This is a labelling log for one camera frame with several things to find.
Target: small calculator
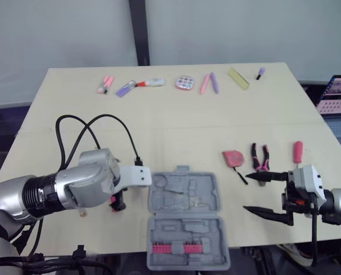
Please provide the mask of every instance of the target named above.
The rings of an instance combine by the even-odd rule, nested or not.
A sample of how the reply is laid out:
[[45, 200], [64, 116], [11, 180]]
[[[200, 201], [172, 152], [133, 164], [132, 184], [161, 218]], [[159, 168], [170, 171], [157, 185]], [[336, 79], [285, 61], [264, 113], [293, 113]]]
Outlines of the small calculator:
[[191, 76], [180, 76], [176, 80], [176, 87], [181, 90], [191, 90], [195, 80]]

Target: open tool case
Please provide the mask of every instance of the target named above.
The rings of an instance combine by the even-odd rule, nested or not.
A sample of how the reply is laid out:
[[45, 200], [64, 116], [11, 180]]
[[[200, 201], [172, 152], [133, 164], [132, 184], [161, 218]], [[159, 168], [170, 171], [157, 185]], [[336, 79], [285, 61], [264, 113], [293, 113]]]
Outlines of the open tool case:
[[153, 174], [149, 196], [150, 270], [227, 270], [230, 267], [216, 178], [212, 173]]

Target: yellow ruler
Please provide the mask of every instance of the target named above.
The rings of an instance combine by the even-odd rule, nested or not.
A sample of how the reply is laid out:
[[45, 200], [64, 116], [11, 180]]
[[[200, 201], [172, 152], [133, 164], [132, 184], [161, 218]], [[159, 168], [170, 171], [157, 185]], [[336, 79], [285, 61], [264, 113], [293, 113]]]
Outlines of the yellow ruler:
[[236, 70], [231, 68], [228, 74], [243, 90], [247, 90], [249, 83]]

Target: pink screwdriver handle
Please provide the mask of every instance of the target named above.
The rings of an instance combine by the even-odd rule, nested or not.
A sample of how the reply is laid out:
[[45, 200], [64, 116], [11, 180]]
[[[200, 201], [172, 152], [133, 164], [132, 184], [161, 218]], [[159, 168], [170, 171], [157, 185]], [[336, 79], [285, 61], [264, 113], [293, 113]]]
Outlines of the pink screwdriver handle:
[[303, 157], [303, 142], [294, 143], [294, 163], [301, 163]]

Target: purple marker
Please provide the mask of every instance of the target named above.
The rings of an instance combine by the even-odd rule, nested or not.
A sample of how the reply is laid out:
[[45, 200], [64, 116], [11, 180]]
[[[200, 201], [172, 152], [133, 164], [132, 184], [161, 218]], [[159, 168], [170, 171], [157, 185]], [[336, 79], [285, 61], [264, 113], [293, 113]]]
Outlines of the purple marker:
[[136, 85], [136, 82], [131, 80], [130, 82], [128, 82], [125, 86], [123, 86], [121, 89], [119, 89], [116, 93], [117, 96], [119, 97], [123, 97], [125, 94], [127, 94], [128, 92], [130, 92], [130, 90], [132, 88], [134, 88]]
[[257, 79], [257, 80], [260, 79], [261, 75], [263, 75], [265, 71], [266, 71], [266, 68], [265, 68], [265, 67], [262, 67], [262, 68], [259, 70], [258, 76], [257, 76], [256, 79]]
[[219, 85], [217, 84], [215, 74], [211, 73], [210, 78], [211, 78], [212, 87], [214, 88], [215, 93], [219, 93]]

